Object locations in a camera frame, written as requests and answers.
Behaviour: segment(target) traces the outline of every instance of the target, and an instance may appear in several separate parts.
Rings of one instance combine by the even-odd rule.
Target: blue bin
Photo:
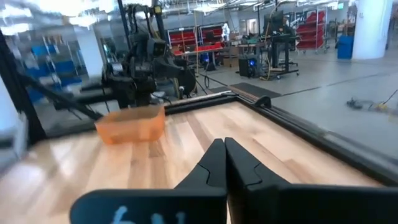
[[[354,37],[342,35],[338,39],[337,58],[351,59],[353,56]]]

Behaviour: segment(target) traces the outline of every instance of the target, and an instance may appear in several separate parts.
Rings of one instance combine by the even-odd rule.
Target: computer tower
[[[257,57],[255,55],[239,56],[239,74],[242,77],[252,78],[256,76]]]

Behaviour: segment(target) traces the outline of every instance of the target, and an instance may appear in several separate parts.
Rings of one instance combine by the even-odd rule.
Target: wooden table
[[[68,223],[95,189],[171,189],[214,138],[232,137],[291,183],[380,186],[238,102],[167,117],[156,142],[105,146],[95,132],[36,145],[0,180],[0,223]]]

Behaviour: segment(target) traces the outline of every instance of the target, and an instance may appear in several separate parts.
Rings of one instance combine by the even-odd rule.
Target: orange container
[[[95,123],[105,144],[156,141],[164,132],[163,106],[129,108],[107,114]]]

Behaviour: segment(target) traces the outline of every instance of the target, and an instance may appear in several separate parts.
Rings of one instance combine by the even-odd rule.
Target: ceiling
[[[123,4],[152,5],[156,0],[123,0]],[[284,0],[294,4],[319,4],[337,0]],[[214,10],[250,9],[260,0],[159,0],[164,14],[209,13]],[[0,0],[0,27],[12,35],[29,29],[73,24],[88,27],[95,22],[120,18],[117,0]]]

